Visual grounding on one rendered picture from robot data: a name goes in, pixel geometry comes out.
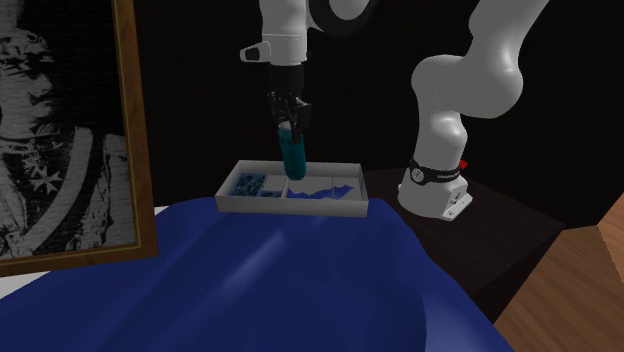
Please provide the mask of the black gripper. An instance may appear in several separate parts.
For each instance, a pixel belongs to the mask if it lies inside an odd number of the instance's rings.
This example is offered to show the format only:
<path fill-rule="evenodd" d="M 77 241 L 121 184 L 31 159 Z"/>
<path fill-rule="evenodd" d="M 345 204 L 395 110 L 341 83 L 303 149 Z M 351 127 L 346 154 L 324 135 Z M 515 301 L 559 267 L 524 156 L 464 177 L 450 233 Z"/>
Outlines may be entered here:
<path fill-rule="evenodd" d="M 270 90 L 267 95 L 276 124 L 290 121 L 292 143 L 300 144 L 302 134 L 310 125 L 312 105 L 302 99 L 304 66 L 268 66 Z"/>

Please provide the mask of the teal cylindrical bottle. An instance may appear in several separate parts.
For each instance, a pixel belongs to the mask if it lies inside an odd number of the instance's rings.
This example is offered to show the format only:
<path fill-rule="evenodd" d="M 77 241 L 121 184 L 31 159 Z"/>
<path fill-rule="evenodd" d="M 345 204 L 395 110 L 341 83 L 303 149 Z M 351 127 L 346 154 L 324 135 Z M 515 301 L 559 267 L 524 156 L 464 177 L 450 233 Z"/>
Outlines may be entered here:
<path fill-rule="evenodd" d="M 286 175 L 292 180 L 303 179 L 307 172 L 303 134 L 293 130 L 289 122 L 282 122 L 278 138 Z"/>

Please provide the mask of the white compartment tray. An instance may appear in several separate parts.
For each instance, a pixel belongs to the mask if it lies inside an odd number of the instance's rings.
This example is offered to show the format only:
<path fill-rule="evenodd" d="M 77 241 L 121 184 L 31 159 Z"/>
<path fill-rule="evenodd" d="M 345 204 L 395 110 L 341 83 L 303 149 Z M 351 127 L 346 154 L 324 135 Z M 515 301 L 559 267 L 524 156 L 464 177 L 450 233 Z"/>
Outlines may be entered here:
<path fill-rule="evenodd" d="M 235 185 L 244 174 L 260 174 L 258 190 L 271 190 L 274 195 L 235 195 Z M 240 160 L 214 198 L 221 212 L 364 218 L 368 210 L 362 167 L 357 163 L 309 162 L 306 176 L 292 181 L 280 161 Z"/>

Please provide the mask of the blue bed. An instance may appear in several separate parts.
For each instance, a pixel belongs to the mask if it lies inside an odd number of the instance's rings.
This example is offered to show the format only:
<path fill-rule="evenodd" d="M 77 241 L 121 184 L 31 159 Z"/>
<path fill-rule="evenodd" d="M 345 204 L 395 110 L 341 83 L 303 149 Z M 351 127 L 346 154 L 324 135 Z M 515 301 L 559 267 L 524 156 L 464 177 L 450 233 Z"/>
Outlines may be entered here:
<path fill-rule="evenodd" d="M 384 201 L 363 218 L 156 218 L 155 258 L 50 272 L 0 299 L 0 352 L 514 352 Z"/>

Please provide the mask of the dark robot stand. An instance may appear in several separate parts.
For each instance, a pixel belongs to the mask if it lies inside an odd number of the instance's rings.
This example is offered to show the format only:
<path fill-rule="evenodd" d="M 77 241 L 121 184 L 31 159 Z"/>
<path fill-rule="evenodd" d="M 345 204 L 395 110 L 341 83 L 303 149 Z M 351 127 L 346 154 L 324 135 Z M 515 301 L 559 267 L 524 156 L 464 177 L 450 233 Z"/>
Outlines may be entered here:
<path fill-rule="evenodd" d="M 492 322 L 564 229 L 564 224 L 475 181 L 473 201 L 454 220 L 413 215 L 397 200 L 401 169 L 366 171 L 368 195 L 386 201 L 427 254 Z"/>

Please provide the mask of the wood framed monochrome picture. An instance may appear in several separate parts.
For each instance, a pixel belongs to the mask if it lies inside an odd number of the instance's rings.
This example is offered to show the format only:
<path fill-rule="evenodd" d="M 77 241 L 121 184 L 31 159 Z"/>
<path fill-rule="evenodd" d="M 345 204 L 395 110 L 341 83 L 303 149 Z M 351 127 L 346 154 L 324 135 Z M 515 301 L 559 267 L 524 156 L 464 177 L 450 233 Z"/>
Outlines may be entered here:
<path fill-rule="evenodd" d="M 0 0 L 0 278 L 158 252 L 134 0 Z"/>

